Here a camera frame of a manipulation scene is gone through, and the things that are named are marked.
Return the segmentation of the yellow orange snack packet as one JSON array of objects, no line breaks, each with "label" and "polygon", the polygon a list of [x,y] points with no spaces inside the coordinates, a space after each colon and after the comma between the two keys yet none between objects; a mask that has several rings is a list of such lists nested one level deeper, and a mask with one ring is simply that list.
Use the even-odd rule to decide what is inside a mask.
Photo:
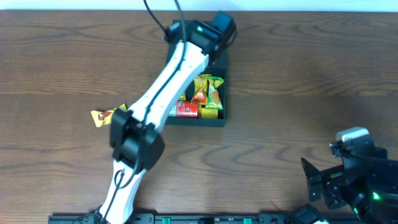
[{"label": "yellow orange snack packet", "polygon": [[191,99],[199,105],[206,105],[208,100],[208,84],[210,74],[201,74],[194,79],[194,94]]}]

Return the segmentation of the green orange snack packet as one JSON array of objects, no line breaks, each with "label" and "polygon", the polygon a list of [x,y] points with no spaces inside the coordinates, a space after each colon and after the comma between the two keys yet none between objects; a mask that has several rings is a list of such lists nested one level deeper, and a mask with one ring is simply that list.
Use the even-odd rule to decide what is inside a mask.
[{"label": "green orange snack packet", "polygon": [[221,77],[208,77],[208,98],[206,108],[214,110],[222,110],[223,106],[219,96],[218,88],[224,83]]}]

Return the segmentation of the small yellow candy packet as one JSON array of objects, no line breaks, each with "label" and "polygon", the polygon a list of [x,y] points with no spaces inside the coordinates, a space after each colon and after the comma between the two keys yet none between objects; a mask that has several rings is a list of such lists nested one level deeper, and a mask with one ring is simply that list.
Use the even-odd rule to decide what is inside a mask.
[{"label": "small yellow candy packet", "polygon": [[218,109],[209,109],[200,106],[198,109],[198,117],[200,119],[218,119]]}]

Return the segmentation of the red soda can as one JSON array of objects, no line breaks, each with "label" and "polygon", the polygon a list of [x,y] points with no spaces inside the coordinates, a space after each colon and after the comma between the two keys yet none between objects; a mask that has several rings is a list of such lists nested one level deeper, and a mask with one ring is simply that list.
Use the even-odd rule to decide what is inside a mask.
[{"label": "red soda can", "polygon": [[178,118],[197,118],[198,103],[192,101],[177,101],[170,110],[169,116]]}]

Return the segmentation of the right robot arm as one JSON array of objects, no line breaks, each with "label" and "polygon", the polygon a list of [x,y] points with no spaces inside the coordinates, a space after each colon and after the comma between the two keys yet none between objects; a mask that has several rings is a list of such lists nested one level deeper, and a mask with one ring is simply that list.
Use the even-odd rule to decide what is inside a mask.
[{"label": "right robot arm", "polygon": [[363,223],[397,223],[397,161],[370,134],[337,139],[330,148],[340,165],[319,170],[301,158],[309,201],[323,199],[330,210],[349,206]]}]

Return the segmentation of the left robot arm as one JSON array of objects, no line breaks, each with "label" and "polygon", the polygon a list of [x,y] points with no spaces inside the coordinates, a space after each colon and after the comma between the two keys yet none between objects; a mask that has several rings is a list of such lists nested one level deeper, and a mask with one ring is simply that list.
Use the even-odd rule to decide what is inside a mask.
[{"label": "left robot arm", "polygon": [[152,86],[128,110],[116,109],[111,118],[109,145],[113,148],[113,177],[106,200],[95,211],[95,223],[126,223],[144,174],[161,157],[161,136],[180,95],[228,48],[236,32],[234,19],[218,12],[210,22],[184,21],[167,29],[174,48]]}]

